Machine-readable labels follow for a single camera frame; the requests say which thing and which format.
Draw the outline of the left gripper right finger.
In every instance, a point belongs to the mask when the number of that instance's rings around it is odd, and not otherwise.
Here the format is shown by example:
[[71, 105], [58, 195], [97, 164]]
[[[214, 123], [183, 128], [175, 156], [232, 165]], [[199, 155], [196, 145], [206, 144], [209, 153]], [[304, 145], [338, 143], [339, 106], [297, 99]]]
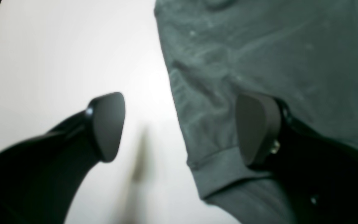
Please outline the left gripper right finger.
[[290, 196], [304, 224], [358, 224], [358, 149], [324, 137], [278, 98], [244, 93], [235, 102], [240, 153]]

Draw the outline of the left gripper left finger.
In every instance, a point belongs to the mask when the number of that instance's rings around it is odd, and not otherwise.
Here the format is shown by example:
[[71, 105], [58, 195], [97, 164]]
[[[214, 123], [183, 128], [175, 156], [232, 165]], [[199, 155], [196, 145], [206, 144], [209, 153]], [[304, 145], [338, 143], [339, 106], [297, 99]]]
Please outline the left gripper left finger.
[[0, 224], [63, 224], [88, 172], [112, 162], [125, 122], [119, 93], [94, 98], [47, 133], [0, 152]]

